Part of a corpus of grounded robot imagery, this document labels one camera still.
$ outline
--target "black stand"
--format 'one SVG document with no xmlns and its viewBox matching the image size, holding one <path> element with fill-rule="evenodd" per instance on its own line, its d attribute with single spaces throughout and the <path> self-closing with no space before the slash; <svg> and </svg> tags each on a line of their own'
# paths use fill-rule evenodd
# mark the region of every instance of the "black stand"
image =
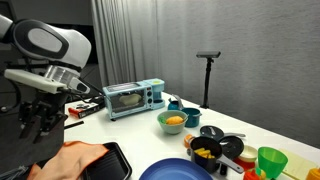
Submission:
<svg viewBox="0 0 320 180">
<path fill-rule="evenodd" d="M 208 88 L 209 88 L 211 63 L 214 63 L 214 60 L 212 58 L 207 58 L 206 79 L 205 79 L 205 83 L 204 83 L 204 98 L 203 98 L 203 104 L 200 106 L 201 108 L 204 108 L 204 109 L 209 108 L 209 105 L 208 105 Z"/>
</svg>

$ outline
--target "small bowl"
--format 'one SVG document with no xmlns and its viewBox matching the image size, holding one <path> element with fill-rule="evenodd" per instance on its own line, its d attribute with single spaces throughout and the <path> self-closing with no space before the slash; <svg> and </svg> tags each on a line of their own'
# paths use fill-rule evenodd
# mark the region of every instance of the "small bowl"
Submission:
<svg viewBox="0 0 320 180">
<path fill-rule="evenodd" d="M 238 158 L 244 162 L 255 162 L 258 158 L 258 150 L 252 146 L 244 145 L 243 151 Z"/>
<path fill-rule="evenodd" d="M 183 122 L 180 124 L 174 124 L 174 125 L 166 124 L 165 120 L 172 116 L 180 116 L 183 119 Z M 183 130 L 188 120 L 188 115 L 182 111 L 168 110 L 160 113 L 157 117 L 157 120 L 164 132 L 168 134 L 179 134 Z"/>
</svg>

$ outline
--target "green cup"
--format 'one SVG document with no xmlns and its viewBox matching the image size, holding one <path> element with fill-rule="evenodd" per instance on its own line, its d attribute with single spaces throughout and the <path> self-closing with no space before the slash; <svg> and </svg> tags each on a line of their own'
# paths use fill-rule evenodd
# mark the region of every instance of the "green cup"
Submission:
<svg viewBox="0 0 320 180">
<path fill-rule="evenodd" d="M 274 148 L 260 147 L 258 149 L 259 168 L 266 172 L 267 178 L 277 178 L 287 163 L 287 156 Z"/>
</svg>

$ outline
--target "blue plate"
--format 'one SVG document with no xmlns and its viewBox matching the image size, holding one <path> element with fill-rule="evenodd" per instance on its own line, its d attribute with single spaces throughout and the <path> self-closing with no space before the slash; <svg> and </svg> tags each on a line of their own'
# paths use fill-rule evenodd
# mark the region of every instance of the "blue plate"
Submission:
<svg viewBox="0 0 320 180">
<path fill-rule="evenodd" d="M 213 178 L 197 164 L 179 158 L 158 161 L 146 169 L 140 180 L 212 180 Z"/>
</svg>

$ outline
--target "toy microwave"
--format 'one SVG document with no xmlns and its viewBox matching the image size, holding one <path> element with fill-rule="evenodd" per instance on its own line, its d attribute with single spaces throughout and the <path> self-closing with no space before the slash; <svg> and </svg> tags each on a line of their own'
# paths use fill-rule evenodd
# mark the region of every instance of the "toy microwave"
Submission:
<svg viewBox="0 0 320 180">
<path fill-rule="evenodd" d="M 145 110 L 159 109 L 165 106 L 161 98 L 164 81 L 148 79 L 103 87 L 105 104 L 111 120 Z"/>
</svg>

